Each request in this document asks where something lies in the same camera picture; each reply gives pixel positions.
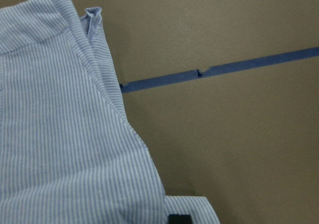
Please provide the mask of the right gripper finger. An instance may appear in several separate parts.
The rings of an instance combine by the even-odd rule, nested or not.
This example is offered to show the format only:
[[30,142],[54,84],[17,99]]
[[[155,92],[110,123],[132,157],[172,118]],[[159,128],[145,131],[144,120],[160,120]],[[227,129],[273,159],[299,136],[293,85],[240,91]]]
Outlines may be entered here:
[[192,224],[191,215],[170,214],[168,224]]

